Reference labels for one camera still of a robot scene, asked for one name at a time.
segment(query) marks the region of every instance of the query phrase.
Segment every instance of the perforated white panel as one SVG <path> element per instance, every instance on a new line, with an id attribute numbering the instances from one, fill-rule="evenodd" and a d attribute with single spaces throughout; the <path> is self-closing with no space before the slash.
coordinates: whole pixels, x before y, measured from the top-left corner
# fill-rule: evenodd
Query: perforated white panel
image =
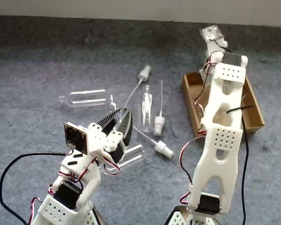
<path id="1" fill-rule="evenodd" d="M 178 212 L 178 211 L 174 212 L 168 225 L 186 225 L 186 222 L 185 222 L 181 212 Z"/>
<path id="2" fill-rule="evenodd" d="M 235 81 L 244 83 L 246 69 L 225 63 L 218 63 L 215 66 L 214 78 L 226 81 Z"/>
<path id="3" fill-rule="evenodd" d="M 91 210 L 88 213 L 88 216 L 87 216 L 87 218 L 85 219 L 85 221 L 83 222 L 82 225 L 99 225 L 99 223 L 97 221 L 97 218 L 94 215 L 93 210 Z"/>
<path id="4" fill-rule="evenodd" d="M 220 124 L 212 124 L 209 132 L 213 145 L 221 150 L 238 149 L 243 134 L 242 129 L 234 129 Z"/>
<path id="5" fill-rule="evenodd" d="M 54 225 L 79 225 L 83 223 L 88 214 L 87 212 L 89 212 L 90 209 L 91 204 L 87 203 L 79 212 L 70 210 L 60 202 L 56 201 L 52 196 L 47 195 L 38 209 L 38 217 L 36 217 L 32 224 L 41 225 L 42 223 L 40 221 L 43 221 L 43 219 L 39 217 L 41 215 L 41 217 Z"/>

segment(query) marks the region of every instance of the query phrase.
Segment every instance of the cardboard box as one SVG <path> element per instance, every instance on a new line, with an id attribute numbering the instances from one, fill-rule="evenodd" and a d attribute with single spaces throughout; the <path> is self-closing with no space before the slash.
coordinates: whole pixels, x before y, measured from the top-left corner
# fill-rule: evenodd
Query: cardboard box
<path id="1" fill-rule="evenodd" d="M 243 88 L 243 94 L 246 93 L 246 96 L 242 102 L 242 106 L 249 106 L 249 105 L 254 106 L 252 108 L 243 110 L 244 123 L 246 126 L 246 130 L 248 132 L 255 132 L 260 128 L 262 128 L 265 123 L 260 108 L 258 106 L 258 102 L 252 90 L 250 81 L 247 76 L 245 78 L 244 87 L 245 88 Z M 192 131 L 194 136 L 197 136 L 198 129 L 201 127 L 200 121 L 202 118 L 202 113 L 198 106 L 193 105 L 193 102 L 194 99 L 202 91 L 202 88 L 203 88 L 203 81 L 198 72 L 191 72 L 183 76 L 182 89 L 185 96 L 185 101 L 188 108 L 189 116 L 191 119 Z M 206 86 L 201 97 L 198 100 L 198 103 L 200 103 L 203 106 L 203 108 L 205 108 L 208 103 L 209 92 L 210 92 L 210 86 Z M 221 113 L 225 113 L 225 112 L 219 111 L 214 117 L 214 122 L 223 125 L 226 124 L 228 125 L 228 121 L 225 121 L 226 117 L 222 117 L 220 115 Z"/>

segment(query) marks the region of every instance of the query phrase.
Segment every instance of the white robotic arm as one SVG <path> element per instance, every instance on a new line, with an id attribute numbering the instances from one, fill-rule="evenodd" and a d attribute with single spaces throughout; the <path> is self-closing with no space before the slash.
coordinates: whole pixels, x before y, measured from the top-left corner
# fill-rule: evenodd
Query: white robotic arm
<path id="1" fill-rule="evenodd" d="M 200 70 L 204 85 L 210 85 L 208 104 L 201 119 L 201 129 L 206 134 L 203 154 L 195 168 L 189 185 L 188 218 L 182 218 L 187 225 L 214 225 L 217 214 L 229 211 L 237 179 L 237 156 L 243 134 L 241 110 L 243 85 L 245 82 L 247 57 L 224 52 L 227 42 L 216 26 L 201 31 L 207 42 L 209 73 Z M 214 117 L 218 111 L 225 112 L 225 123 L 219 124 Z M 212 178 L 220 181 L 219 195 L 204 193 L 203 189 Z"/>
<path id="2" fill-rule="evenodd" d="M 59 176 L 49 188 L 32 225 L 100 224 L 89 198 L 101 183 L 98 163 L 113 165 L 119 172 L 116 163 L 125 156 L 132 132 L 132 115 L 130 110 L 126 111 L 115 129 L 120 113 L 121 110 L 116 110 L 88 128 L 65 123 L 67 145 L 74 150 L 62 161 Z M 87 184 L 83 190 L 74 184 L 78 181 Z"/>

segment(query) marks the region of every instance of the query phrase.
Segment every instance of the clear plastic bottle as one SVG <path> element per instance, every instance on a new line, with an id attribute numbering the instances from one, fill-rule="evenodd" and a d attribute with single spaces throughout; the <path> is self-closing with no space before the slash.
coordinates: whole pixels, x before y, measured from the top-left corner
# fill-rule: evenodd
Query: clear plastic bottle
<path id="1" fill-rule="evenodd" d="M 150 87 L 146 85 L 145 92 L 141 103 L 141 119 L 140 127 L 143 132 L 151 132 L 154 130 L 154 112 L 152 106 L 152 94 L 149 93 Z"/>
<path id="2" fill-rule="evenodd" d="M 105 105 L 106 91 L 101 89 L 70 92 L 65 96 L 59 96 L 59 102 L 70 107 Z"/>

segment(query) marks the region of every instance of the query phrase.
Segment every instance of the hole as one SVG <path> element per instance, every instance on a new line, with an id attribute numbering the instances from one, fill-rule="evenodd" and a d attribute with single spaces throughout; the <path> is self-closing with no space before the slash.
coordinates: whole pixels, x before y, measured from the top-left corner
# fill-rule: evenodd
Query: hole
<path id="1" fill-rule="evenodd" d="M 76 165 L 77 161 L 73 161 L 73 162 L 68 162 L 67 165 Z"/>
<path id="2" fill-rule="evenodd" d="M 228 155 L 228 152 L 225 151 L 225 150 L 222 150 L 222 149 L 217 149 L 216 150 L 216 153 L 215 153 L 215 157 L 218 159 L 218 160 L 224 160 Z"/>
<path id="3" fill-rule="evenodd" d="M 217 113 L 214 115 L 212 122 L 217 123 L 217 124 L 221 124 L 223 126 L 230 126 L 231 123 L 232 123 L 232 117 L 231 116 L 232 116 L 231 113 L 227 114 L 227 109 L 221 107 L 221 108 L 219 108 Z"/>
<path id="4" fill-rule="evenodd" d="M 217 177 L 211 177 L 207 182 L 206 185 L 203 187 L 202 192 L 206 192 L 206 193 L 211 193 L 214 195 L 218 195 L 222 192 L 222 187 L 221 187 L 221 180 Z"/>
<path id="5" fill-rule="evenodd" d="M 80 158 L 80 157 L 82 157 L 83 156 L 83 154 L 77 154 L 77 155 L 74 155 L 73 157 L 74 158 Z"/>

